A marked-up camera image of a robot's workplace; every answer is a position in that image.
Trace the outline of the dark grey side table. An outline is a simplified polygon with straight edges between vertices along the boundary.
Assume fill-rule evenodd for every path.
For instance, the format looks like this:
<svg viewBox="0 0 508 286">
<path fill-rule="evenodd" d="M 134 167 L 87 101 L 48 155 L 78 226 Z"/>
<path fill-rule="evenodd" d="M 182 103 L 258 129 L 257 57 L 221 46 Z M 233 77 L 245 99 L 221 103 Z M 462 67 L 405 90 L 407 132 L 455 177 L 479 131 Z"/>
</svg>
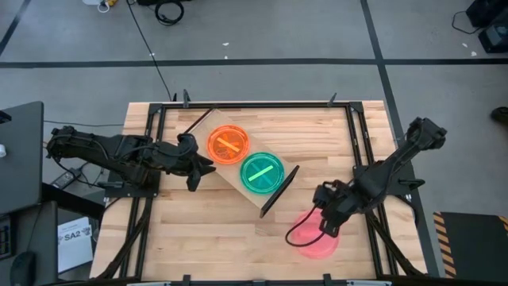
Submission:
<svg viewBox="0 0 508 286">
<path fill-rule="evenodd" d="M 0 260 L 0 286 L 10 286 L 10 268 L 25 251 L 35 253 L 33 286 L 58 280 L 57 205 L 39 204 L 10 215 L 13 226 L 13 256 Z"/>
</svg>

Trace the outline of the large black case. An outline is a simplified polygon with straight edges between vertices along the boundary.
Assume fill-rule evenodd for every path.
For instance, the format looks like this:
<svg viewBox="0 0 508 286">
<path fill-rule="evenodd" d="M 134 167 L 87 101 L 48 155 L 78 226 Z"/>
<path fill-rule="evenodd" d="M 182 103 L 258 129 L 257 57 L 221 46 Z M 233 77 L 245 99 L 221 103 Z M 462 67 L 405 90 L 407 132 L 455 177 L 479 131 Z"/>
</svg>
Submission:
<svg viewBox="0 0 508 286">
<path fill-rule="evenodd" d="M 476 28 L 488 26 L 506 7 L 508 0 L 474 0 L 466 9 L 471 25 Z"/>
</svg>

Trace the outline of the person's shoe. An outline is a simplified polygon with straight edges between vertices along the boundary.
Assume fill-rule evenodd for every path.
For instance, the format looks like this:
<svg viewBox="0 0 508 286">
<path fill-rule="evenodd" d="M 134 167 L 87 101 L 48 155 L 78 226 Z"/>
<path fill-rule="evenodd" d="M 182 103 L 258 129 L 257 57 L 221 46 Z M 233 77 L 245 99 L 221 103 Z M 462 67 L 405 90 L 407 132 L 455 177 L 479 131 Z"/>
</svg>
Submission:
<svg viewBox="0 0 508 286">
<path fill-rule="evenodd" d="M 508 107 L 500 106 L 491 111 L 491 119 L 500 124 L 508 125 Z"/>
</svg>

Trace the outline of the white and yellow plug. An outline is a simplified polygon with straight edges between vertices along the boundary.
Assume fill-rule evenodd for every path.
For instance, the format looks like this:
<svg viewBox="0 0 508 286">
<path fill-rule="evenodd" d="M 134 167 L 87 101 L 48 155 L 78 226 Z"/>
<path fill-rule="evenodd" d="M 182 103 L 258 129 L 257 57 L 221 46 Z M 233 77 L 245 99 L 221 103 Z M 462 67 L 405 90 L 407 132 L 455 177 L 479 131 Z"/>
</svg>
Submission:
<svg viewBox="0 0 508 286">
<path fill-rule="evenodd" d="M 101 14 L 108 13 L 110 8 L 116 5 L 117 1 L 118 0 L 82 0 L 83 4 L 94 6 Z"/>
</svg>

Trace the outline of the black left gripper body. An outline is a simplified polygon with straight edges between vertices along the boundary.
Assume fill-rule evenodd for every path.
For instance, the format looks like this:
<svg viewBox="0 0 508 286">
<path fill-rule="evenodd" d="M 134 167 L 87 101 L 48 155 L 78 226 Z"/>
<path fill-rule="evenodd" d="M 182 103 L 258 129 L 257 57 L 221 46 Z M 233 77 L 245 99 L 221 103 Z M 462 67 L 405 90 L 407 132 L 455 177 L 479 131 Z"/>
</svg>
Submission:
<svg viewBox="0 0 508 286">
<path fill-rule="evenodd" d="M 152 167 L 166 173 L 172 173 L 178 176 L 189 175 L 193 171 L 192 156 L 195 153 L 188 153 L 180 156 L 179 145 L 173 145 L 162 142 L 153 145 Z"/>
</svg>

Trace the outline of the black computer mouse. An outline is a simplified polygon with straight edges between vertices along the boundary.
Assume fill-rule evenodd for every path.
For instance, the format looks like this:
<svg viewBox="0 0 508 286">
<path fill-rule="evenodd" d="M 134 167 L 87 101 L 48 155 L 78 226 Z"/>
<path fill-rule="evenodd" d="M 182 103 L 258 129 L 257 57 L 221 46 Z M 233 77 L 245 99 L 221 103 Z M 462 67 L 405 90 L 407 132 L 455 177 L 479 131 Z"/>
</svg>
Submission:
<svg viewBox="0 0 508 286">
<path fill-rule="evenodd" d="M 25 251 L 18 254 L 10 268 L 10 286 L 33 286 L 36 276 L 36 254 Z"/>
</svg>

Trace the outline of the black aluminium table frame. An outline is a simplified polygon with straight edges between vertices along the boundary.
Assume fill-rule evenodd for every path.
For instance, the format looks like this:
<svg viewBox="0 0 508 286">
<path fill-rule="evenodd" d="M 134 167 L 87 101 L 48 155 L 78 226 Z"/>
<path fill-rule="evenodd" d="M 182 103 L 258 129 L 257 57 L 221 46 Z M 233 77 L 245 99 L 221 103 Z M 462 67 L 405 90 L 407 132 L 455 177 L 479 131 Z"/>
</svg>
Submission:
<svg viewBox="0 0 508 286">
<path fill-rule="evenodd" d="M 242 126 L 298 172 L 272 209 L 247 199 L 217 173 L 205 176 L 196 192 L 181 177 L 163 176 L 152 215 L 144 264 L 129 274 L 143 280 L 320 280 L 376 276 L 365 218 L 342 227 L 337 250 L 322 260 L 302 256 L 285 233 L 312 206 L 316 186 L 350 180 L 357 164 L 382 160 L 395 149 L 380 101 L 220 102 L 217 111 Z"/>
</svg>

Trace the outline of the white printed paper sheet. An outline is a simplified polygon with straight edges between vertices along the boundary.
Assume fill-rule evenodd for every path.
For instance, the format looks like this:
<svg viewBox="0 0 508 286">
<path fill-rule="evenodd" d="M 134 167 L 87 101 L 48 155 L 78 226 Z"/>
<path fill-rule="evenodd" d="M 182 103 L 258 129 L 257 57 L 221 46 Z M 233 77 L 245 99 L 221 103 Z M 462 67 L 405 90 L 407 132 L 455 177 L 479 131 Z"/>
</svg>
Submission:
<svg viewBox="0 0 508 286">
<path fill-rule="evenodd" d="M 92 233 L 85 217 L 58 225 L 58 273 L 93 261 Z"/>
</svg>

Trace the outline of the grey desk top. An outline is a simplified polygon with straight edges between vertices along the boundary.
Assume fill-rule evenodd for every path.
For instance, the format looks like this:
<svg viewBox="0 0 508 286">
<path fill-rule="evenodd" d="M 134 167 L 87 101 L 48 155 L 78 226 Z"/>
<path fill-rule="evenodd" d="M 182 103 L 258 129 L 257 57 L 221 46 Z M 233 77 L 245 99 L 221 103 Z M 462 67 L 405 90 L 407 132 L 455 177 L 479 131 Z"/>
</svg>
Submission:
<svg viewBox="0 0 508 286">
<path fill-rule="evenodd" d="M 9 214 L 41 201 L 44 104 L 31 102 L 4 110 L 0 123 L 0 214 Z"/>
</svg>

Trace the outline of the black hazard striped mat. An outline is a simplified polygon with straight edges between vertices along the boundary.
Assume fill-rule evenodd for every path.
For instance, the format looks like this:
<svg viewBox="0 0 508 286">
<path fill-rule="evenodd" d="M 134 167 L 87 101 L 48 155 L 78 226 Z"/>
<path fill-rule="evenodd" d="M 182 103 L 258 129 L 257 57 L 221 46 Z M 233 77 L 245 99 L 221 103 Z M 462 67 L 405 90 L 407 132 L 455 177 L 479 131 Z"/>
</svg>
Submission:
<svg viewBox="0 0 508 286">
<path fill-rule="evenodd" d="M 447 278 L 508 285 L 508 218 L 435 212 L 433 221 Z"/>
</svg>

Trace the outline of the small black case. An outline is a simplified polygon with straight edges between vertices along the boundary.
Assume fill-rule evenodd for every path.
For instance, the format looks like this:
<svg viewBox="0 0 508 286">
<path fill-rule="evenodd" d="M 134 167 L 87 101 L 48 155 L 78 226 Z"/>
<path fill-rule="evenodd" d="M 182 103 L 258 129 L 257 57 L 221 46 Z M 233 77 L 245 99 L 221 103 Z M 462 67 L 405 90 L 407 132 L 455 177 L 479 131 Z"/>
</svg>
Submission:
<svg viewBox="0 0 508 286">
<path fill-rule="evenodd" d="M 508 25 L 489 25 L 478 38 L 486 53 L 508 52 Z"/>
</svg>

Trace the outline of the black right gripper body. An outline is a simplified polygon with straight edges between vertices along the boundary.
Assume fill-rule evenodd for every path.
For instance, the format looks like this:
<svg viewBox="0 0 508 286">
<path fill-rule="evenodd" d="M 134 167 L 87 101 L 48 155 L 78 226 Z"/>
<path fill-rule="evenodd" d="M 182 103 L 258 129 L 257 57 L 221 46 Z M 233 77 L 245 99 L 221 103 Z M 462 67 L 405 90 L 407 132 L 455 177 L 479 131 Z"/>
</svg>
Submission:
<svg viewBox="0 0 508 286">
<path fill-rule="evenodd" d="M 345 223 L 356 212 L 358 198 L 352 193 L 347 183 L 340 180 L 324 182 L 326 204 L 321 216 L 327 223 Z"/>
</svg>

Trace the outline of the black power adapter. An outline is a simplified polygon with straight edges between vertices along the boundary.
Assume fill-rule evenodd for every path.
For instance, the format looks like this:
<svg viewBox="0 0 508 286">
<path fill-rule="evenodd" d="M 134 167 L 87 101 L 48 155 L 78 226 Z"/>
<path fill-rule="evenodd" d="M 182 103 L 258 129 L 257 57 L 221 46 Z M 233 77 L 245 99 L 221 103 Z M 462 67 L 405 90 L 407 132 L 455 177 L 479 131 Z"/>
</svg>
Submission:
<svg viewBox="0 0 508 286">
<path fill-rule="evenodd" d="M 53 187 L 64 190 L 66 187 L 74 183 L 80 176 L 82 171 L 76 168 L 70 168 L 68 171 L 57 177 L 51 182 Z"/>
</svg>

